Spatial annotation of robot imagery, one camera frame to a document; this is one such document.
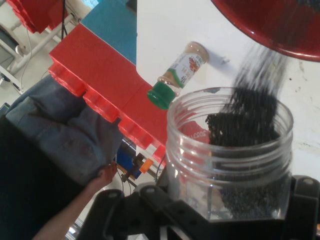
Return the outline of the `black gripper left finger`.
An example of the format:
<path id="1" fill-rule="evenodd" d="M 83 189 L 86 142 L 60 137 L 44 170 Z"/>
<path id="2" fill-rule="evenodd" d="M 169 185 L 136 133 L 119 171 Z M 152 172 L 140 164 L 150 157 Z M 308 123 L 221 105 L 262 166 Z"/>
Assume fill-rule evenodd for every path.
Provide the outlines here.
<path id="1" fill-rule="evenodd" d="M 173 201 L 166 190 L 164 170 L 155 185 L 125 196 L 118 189 L 95 198 L 79 240 L 127 240 L 144 235 L 148 240 L 223 240 L 225 224 L 209 222 L 183 201 Z"/>

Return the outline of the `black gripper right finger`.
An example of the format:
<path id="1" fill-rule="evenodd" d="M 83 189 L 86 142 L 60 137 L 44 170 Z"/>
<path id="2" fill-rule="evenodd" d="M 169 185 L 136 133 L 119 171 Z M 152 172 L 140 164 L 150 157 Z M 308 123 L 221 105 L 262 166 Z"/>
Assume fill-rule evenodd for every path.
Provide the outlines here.
<path id="1" fill-rule="evenodd" d="M 294 176 L 283 240 L 317 240 L 320 223 L 320 182 L 309 176 Z"/>

